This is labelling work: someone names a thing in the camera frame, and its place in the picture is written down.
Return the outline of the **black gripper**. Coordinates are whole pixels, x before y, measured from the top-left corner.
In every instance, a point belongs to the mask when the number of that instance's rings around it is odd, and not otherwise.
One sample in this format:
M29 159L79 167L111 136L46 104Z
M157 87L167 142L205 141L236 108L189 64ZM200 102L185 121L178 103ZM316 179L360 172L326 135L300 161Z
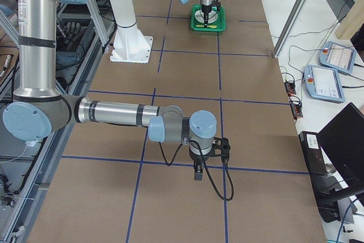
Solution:
M193 153L191 150L189 150L189 156L190 158L194 161L194 169L199 169L199 170L194 170L194 180L195 181L202 181L202 177L203 177L203 169L204 168L204 164L203 161L207 161L209 158L213 157L213 153L209 152L205 155L203 155L203 157L201 157L201 155L197 155L195 153Z
M209 26L209 13L212 11L212 5L202 5L202 14L204 19L204 28Z

